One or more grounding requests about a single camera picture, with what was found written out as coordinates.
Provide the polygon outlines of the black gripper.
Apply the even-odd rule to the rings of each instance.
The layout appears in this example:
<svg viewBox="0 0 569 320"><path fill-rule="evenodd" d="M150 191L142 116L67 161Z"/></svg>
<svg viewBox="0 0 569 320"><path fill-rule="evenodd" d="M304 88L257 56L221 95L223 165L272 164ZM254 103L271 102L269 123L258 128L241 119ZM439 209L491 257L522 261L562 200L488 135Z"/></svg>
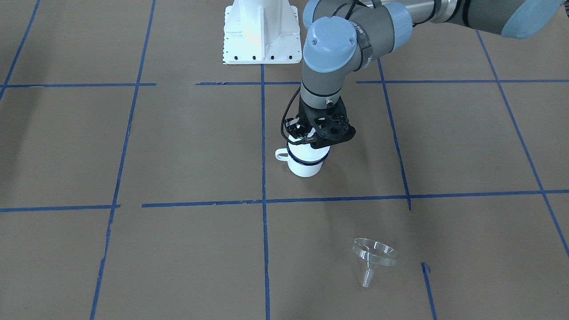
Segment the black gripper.
<svg viewBox="0 0 569 320"><path fill-rule="evenodd" d="M294 139L321 139L315 118L321 116L321 109L313 108L302 97L295 118L284 119L284 129Z"/></svg>

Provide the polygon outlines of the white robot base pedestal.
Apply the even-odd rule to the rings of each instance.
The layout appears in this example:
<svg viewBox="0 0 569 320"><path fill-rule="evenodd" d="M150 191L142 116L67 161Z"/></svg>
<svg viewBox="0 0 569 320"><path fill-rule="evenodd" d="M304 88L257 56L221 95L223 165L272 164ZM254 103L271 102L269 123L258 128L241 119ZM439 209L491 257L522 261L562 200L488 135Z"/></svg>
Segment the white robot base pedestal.
<svg viewBox="0 0 569 320"><path fill-rule="evenodd" d="M299 12L288 0L235 0L224 12L222 62L301 62Z"/></svg>

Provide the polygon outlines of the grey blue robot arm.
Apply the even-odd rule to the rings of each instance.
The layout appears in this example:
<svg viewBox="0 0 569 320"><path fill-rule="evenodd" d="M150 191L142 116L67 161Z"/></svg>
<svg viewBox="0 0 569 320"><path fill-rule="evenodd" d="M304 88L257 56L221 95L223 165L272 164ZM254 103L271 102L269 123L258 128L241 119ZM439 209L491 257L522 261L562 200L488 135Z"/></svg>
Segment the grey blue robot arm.
<svg viewBox="0 0 569 320"><path fill-rule="evenodd" d="M280 133L292 144L323 148L356 134L341 98L345 78L396 51L414 27L456 24L503 38L535 35L561 0L311 0L302 14L307 30L299 109L282 117Z"/></svg>

